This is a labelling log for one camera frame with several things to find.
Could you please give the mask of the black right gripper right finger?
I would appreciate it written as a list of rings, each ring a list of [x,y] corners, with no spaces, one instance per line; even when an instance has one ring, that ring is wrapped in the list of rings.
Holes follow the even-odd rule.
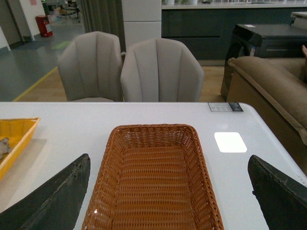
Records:
[[[248,160],[248,174],[269,229],[307,228],[306,186],[256,155]]]

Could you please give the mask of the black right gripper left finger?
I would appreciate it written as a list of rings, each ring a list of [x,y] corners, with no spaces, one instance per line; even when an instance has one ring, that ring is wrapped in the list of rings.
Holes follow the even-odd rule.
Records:
[[[87,192],[91,160],[82,154],[25,198],[1,212],[2,230],[72,230]]]

